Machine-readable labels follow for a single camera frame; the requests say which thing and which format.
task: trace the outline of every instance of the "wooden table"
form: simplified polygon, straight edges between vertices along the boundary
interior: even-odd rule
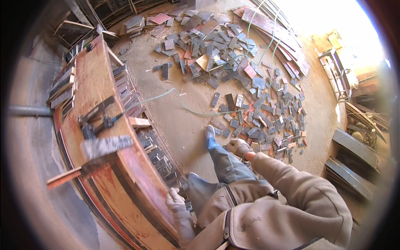
[[[54,125],[67,170],[87,162],[80,143],[83,135],[78,116],[87,114],[110,96],[116,102],[106,108],[109,117],[122,112],[110,66],[110,54],[103,36],[91,42],[93,49],[76,57],[74,108],[62,121],[61,110],[54,113]],[[74,183],[93,213],[111,234],[130,249],[176,249],[176,230],[172,214],[164,204],[168,188],[154,169],[129,120],[123,116],[113,128],[98,137],[130,135],[133,146],[117,152],[110,162],[88,177]]]

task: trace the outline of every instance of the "white work glove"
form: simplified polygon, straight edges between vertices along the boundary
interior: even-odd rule
[[[165,205],[173,213],[186,211],[185,199],[177,192],[179,192],[179,188],[170,188],[165,198]]]
[[[230,152],[242,159],[244,159],[247,152],[253,151],[253,149],[242,139],[231,139],[226,147]]]

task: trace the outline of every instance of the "concrete wall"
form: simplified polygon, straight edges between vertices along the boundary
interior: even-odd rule
[[[60,56],[36,39],[30,58],[21,58],[18,63],[10,105],[46,105],[47,89],[61,69],[47,62],[60,63]],[[48,179],[66,171],[52,118],[8,117],[7,123],[8,178],[44,248],[125,249],[97,221],[71,181],[47,189]]]

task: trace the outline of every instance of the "jacket zipper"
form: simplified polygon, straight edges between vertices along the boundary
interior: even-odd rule
[[[299,246],[299,247],[297,247],[297,248],[295,248],[293,250],[300,250],[300,249],[306,248],[309,245],[317,242],[318,240],[320,240],[320,238],[314,238],[314,239],[307,241],[306,243],[302,244],[301,246]]]
[[[230,209],[230,210],[228,210],[228,212],[226,213],[225,225],[224,225],[224,239],[225,239],[225,240],[228,240],[228,241],[231,243],[232,246],[234,246],[234,247],[236,247],[236,248],[238,248],[238,249],[250,250],[250,249],[247,249],[247,248],[241,248],[241,247],[239,247],[239,246],[233,244],[233,242],[232,242],[232,238],[230,237],[230,234],[229,234],[229,228],[230,228],[230,213],[231,213],[231,211],[232,211],[232,210]]]
[[[229,195],[230,195],[230,197],[231,197],[231,199],[232,199],[232,201],[233,201],[233,204],[234,204],[235,206],[237,206],[238,203],[236,202],[235,198],[233,197],[233,194],[232,194],[232,191],[231,191],[229,185],[225,185],[225,187],[226,187],[226,190],[228,191],[228,193],[229,193]]]

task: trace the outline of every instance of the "blue jeans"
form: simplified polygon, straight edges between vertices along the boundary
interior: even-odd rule
[[[258,180],[255,174],[232,154],[223,149],[215,139],[208,139],[208,152],[214,162],[214,171],[220,183],[209,183],[193,175],[188,176],[189,196],[196,216],[210,197],[225,184],[239,180]]]

